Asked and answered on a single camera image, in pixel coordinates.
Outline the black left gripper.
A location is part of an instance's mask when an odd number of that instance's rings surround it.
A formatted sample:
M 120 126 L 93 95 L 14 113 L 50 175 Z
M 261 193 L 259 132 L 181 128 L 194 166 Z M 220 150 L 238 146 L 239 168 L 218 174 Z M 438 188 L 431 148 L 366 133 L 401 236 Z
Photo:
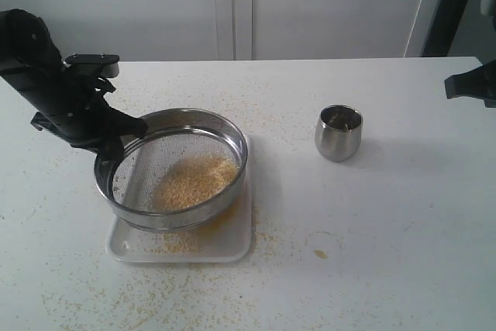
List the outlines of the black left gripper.
M 148 125 L 111 107 L 111 78 L 75 74 L 65 64 L 45 22 L 22 9 L 7 12 L 7 82 L 37 112 L 31 123 L 103 161 L 124 158 L 121 136 L 142 139 Z

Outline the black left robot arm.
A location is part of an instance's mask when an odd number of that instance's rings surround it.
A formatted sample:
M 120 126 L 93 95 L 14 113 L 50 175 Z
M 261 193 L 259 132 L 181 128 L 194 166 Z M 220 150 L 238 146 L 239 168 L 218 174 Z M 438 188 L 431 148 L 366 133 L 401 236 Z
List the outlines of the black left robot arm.
M 118 74 L 118 55 L 62 58 L 40 17 L 22 9 L 1 13 L 1 77 L 36 108 L 36 129 L 104 159 L 121 159 L 122 137 L 142 139 L 148 125 L 105 100 Z

